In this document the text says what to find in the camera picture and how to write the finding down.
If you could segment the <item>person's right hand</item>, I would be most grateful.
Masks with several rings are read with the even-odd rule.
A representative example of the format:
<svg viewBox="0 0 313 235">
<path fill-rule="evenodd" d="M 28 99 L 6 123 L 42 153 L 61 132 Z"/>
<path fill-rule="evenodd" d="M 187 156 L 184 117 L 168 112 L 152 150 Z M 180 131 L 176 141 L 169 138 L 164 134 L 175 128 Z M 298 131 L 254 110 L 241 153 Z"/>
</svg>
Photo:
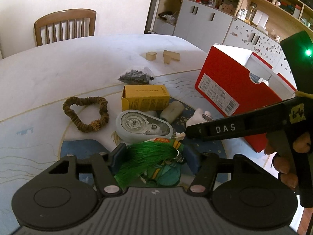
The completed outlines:
<svg viewBox="0 0 313 235">
<path fill-rule="evenodd" d="M 293 143 L 293 149 L 301 154 L 308 153 L 311 148 L 311 139 L 309 133 L 302 134 Z M 291 165 L 288 159 L 280 157 L 277 154 L 272 160 L 272 165 L 280 173 L 280 180 L 293 191 L 298 186 L 298 177 L 291 172 Z"/>
</svg>

